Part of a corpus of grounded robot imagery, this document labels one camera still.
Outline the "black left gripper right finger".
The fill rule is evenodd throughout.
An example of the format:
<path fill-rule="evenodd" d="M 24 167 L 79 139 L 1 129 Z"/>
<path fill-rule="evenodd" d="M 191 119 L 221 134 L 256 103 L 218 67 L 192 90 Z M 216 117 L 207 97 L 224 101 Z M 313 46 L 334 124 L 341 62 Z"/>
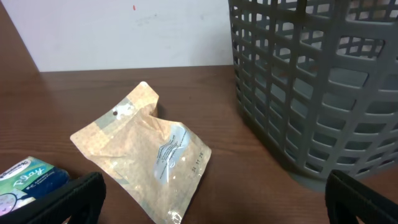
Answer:
<path fill-rule="evenodd" d="M 330 223 L 397 224 L 397 204 L 340 170 L 330 172 L 325 186 Z"/>

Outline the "blue green tissue pack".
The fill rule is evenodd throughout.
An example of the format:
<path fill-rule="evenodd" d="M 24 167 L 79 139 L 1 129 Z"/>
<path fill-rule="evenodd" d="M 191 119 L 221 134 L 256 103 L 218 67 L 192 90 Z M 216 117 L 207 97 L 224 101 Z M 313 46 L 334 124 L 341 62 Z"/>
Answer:
<path fill-rule="evenodd" d="M 67 171 L 32 156 L 1 174 L 1 215 L 21 208 L 67 184 Z"/>

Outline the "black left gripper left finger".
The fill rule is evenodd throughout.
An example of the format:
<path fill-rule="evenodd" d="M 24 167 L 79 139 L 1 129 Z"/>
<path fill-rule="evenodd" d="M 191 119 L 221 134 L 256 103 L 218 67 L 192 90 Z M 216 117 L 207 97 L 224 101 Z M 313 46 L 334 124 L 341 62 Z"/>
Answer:
<path fill-rule="evenodd" d="M 32 203 L 1 217 L 4 224 L 97 224 L 106 184 L 102 173 L 91 172 Z"/>

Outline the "beige foil pouch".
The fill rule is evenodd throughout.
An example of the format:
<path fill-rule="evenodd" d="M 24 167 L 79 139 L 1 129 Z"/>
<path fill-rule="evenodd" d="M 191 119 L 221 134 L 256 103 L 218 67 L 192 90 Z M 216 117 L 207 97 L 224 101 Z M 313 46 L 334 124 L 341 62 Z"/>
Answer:
<path fill-rule="evenodd" d="M 158 94 L 140 82 L 106 114 L 71 135 L 155 223 L 180 223 L 211 149 L 181 122 L 160 119 Z"/>

